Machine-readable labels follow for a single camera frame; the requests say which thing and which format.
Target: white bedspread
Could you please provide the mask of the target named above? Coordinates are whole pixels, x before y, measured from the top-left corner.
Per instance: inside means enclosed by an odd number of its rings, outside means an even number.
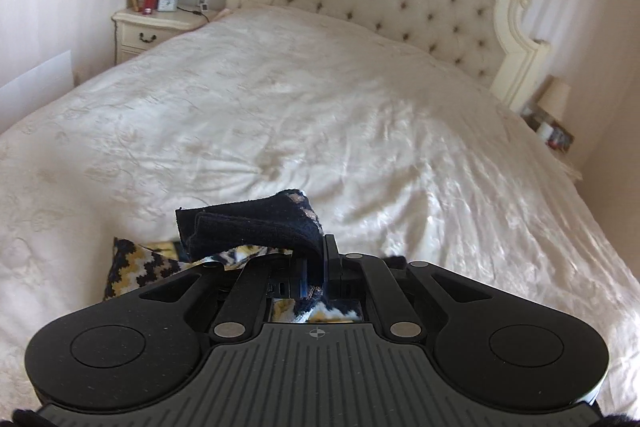
[[[640,284],[544,145],[452,66],[360,26],[245,9],[0,136],[0,403],[36,407],[30,336],[98,301],[114,235],[306,191],[340,251],[423,259],[571,313],[609,344],[599,402],[640,415]]]

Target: metal bolt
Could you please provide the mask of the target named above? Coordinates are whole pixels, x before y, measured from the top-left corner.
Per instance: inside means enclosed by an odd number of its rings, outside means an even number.
[[[219,336],[224,337],[225,339],[233,339],[235,337],[239,337],[246,330],[244,326],[237,322],[223,322],[222,324],[218,324],[215,328],[213,328],[213,332]]]
[[[405,339],[417,337],[422,333],[422,328],[413,322],[396,322],[391,326],[390,330],[396,337],[402,337]]]

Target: lampshade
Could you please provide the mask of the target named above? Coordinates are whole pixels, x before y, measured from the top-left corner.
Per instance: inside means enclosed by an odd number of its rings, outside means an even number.
[[[549,87],[546,88],[545,94],[540,98],[538,107],[556,120],[562,120],[570,91],[571,86],[555,76]]]

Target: alarm clock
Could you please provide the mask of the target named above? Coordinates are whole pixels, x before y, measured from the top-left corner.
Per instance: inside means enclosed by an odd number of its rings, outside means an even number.
[[[159,12],[175,12],[178,9],[178,0],[158,0]]]

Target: drawer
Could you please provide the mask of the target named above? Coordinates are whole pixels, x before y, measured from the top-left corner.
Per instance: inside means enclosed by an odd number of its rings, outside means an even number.
[[[130,58],[137,57],[140,55],[140,51],[134,51],[126,48],[121,48],[118,53],[118,64],[123,62],[127,62]]]
[[[122,45],[140,50],[150,50],[160,42],[165,42],[181,33],[180,30],[125,23],[122,28]]]

